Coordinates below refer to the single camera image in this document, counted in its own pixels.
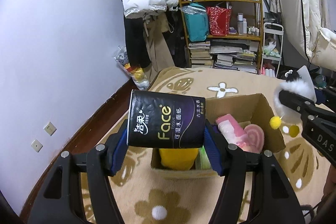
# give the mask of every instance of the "white wall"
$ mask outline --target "white wall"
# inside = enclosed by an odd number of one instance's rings
[[[121,0],[0,0],[0,189],[16,213],[66,142],[127,81],[112,58],[124,40]],[[43,130],[49,120],[53,136]]]

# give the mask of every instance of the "yellow object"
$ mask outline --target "yellow object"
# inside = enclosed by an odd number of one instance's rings
[[[142,78],[143,78],[144,75],[145,75],[145,72],[143,71],[142,68],[138,68],[138,67],[137,67],[136,69],[134,69],[134,70],[131,71],[131,74],[134,75],[134,77],[135,77],[135,79],[136,79],[137,81],[141,81]]]
[[[160,148],[161,164],[173,170],[190,170],[198,155],[198,148],[166,149]]]
[[[281,126],[281,118],[279,116],[274,116],[269,120],[269,125],[273,129],[278,129]]]
[[[288,133],[289,133],[289,136],[291,136],[292,138],[295,138],[300,133],[300,129],[296,125],[290,126]]]

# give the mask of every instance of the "black tissue package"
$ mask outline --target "black tissue package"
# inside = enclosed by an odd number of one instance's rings
[[[127,144],[153,148],[203,146],[205,98],[133,90]]]

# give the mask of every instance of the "wall outlet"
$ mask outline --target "wall outlet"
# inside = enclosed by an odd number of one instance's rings
[[[55,133],[57,130],[56,127],[51,123],[48,122],[48,124],[43,128],[50,136]]]
[[[38,140],[34,140],[31,143],[31,147],[36,151],[36,152],[40,152],[41,148],[43,147],[42,143],[40,143]]]

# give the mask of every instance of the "box flap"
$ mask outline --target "box flap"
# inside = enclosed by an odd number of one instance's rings
[[[274,116],[273,110],[270,107],[264,95],[260,94],[257,107],[251,118],[251,123],[260,126],[265,133],[264,149],[270,150],[273,153],[283,150],[285,146],[284,139],[279,129],[274,130],[269,125],[269,120]]]
[[[205,117],[211,124],[226,114],[231,114],[237,122],[250,121],[262,94],[237,95],[205,100]]]

